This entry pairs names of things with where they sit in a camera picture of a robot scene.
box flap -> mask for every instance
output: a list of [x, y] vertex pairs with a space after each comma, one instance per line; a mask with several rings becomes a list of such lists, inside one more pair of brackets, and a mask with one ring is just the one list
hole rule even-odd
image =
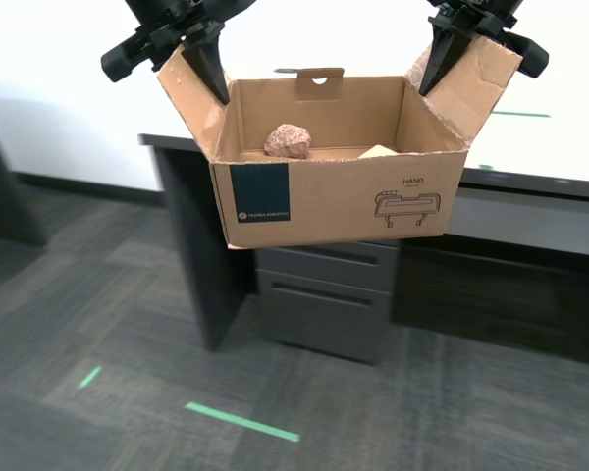
[[[217, 160], [216, 150], [225, 124], [227, 105], [223, 105], [198, 77], [182, 56], [181, 45], [164, 64], [159, 82], [186, 122], [194, 140], [208, 160]], [[231, 94], [231, 83], [227, 80]]]
[[[417, 89], [429, 56], [430, 48], [406, 74], [407, 80]], [[450, 130], [471, 143], [500, 101], [520, 63], [520, 56], [478, 35], [424, 101]]]

baseboard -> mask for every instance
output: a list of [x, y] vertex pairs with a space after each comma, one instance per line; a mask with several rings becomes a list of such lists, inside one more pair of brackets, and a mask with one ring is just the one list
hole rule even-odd
[[31, 186], [58, 189], [70, 193], [85, 194], [98, 198], [125, 201], [128, 203], [147, 204], [150, 206], [164, 206], [164, 193], [147, 189], [126, 188], [110, 184], [79, 182], [76, 180], [58, 179], [42, 175], [15, 172], [18, 181]]

dark blue label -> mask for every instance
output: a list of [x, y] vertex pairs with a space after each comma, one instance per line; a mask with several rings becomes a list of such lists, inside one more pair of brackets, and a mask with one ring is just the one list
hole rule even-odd
[[288, 164], [232, 165], [230, 169], [239, 223], [291, 219]]

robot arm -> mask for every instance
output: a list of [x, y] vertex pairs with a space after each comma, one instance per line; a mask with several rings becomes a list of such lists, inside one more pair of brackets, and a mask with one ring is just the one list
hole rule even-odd
[[135, 34], [102, 56], [102, 69], [113, 82], [129, 76], [149, 59], [158, 71], [179, 44], [184, 57], [223, 103], [229, 93], [220, 62], [218, 39], [225, 22], [255, 0], [126, 0], [140, 26]]
[[[255, 0], [125, 0], [140, 22], [135, 34], [102, 57], [111, 81], [131, 74], [149, 59], [158, 71], [179, 44], [184, 58], [205, 85], [224, 104], [229, 93], [220, 61], [218, 39], [225, 22]], [[539, 77], [549, 55], [532, 40], [506, 31], [516, 23], [515, 11], [523, 0], [428, 0], [439, 8], [429, 19], [434, 27], [430, 59], [419, 92], [434, 88], [462, 57], [475, 34], [492, 38], [522, 56], [519, 71]]]

desk leg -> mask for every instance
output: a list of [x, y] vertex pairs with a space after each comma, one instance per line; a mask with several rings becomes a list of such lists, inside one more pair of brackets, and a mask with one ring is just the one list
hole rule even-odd
[[44, 246], [46, 237], [0, 155], [0, 238]]
[[154, 152], [203, 343], [214, 350], [252, 289], [252, 251], [227, 249], [205, 157]]

